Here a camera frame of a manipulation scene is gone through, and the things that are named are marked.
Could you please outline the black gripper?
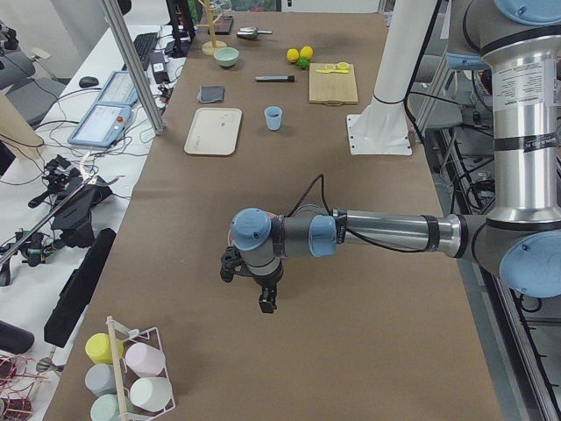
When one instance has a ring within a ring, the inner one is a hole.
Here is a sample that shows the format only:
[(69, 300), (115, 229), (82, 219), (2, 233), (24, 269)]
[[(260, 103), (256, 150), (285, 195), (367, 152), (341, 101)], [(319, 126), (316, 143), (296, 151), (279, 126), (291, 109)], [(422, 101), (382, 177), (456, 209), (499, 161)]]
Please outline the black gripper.
[(235, 246), (227, 246), (221, 257), (220, 276), (224, 282), (231, 282), (235, 275), (251, 277), (262, 289), (259, 296), (259, 308), (262, 313), (274, 313), (277, 309), (277, 283), (284, 275), (282, 263), (273, 264), (273, 269), (264, 275), (258, 275), (256, 269), (251, 269), (244, 261), (241, 252)]

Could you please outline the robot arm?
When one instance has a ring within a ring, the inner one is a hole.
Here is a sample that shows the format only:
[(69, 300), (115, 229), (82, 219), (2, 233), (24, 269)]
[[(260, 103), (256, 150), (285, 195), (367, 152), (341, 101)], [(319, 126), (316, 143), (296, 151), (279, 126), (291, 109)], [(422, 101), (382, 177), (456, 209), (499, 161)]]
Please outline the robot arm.
[(534, 298), (560, 293), (557, 201), (557, 106), (560, 50), (557, 1), (452, 1), (448, 43), (434, 81), (449, 70), (491, 74), (494, 155), (490, 176), (467, 167), (454, 142), (441, 168), (450, 213), (403, 216), (337, 210), (300, 200), (287, 215), (257, 208), (232, 220), (220, 275), (252, 278), (259, 306), (276, 308), (288, 257), (332, 255), (339, 244), (365, 242), (399, 253), (444, 253), (476, 262), (511, 289)]

